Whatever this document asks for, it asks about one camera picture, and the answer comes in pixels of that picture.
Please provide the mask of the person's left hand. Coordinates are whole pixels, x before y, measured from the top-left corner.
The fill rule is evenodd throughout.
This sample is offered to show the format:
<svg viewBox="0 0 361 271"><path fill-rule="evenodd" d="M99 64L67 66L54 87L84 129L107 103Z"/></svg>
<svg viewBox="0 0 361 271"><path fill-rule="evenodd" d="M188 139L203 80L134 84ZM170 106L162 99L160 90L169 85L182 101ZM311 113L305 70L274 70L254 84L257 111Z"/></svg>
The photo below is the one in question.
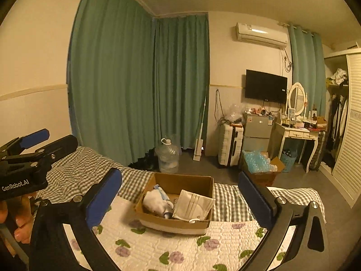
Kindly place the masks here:
<svg viewBox="0 0 361 271"><path fill-rule="evenodd" d="M35 197L36 194L37 192L33 192L7 201L1 201L1 223L4 223L8 214L10 214L16 222L17 228L14 235L17 242L30 243L34 223L30 198Z"/></svg>

